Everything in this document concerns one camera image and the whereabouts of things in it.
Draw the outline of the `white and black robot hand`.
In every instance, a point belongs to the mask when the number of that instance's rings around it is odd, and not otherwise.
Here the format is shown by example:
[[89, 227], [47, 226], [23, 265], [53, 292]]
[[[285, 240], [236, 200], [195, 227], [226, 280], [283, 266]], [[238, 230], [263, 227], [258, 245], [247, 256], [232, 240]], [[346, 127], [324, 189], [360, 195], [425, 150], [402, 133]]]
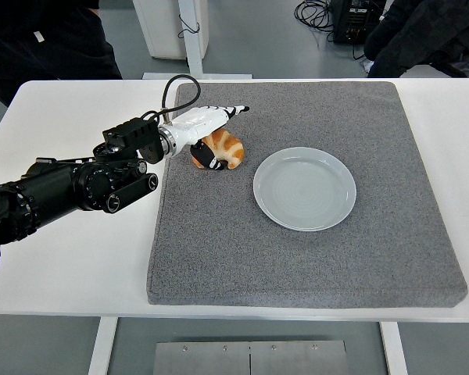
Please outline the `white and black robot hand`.
[[227, 168], [227, 161], [219, 159], [202, 139], [222, 128], [232, 117], [247, 111], [249, 107], [243, 105], [203, 106], [177, 116], [159, 128], [165, 157], [173, 157], [189, 145], [190, 153], [201, 166], [210, 170]]

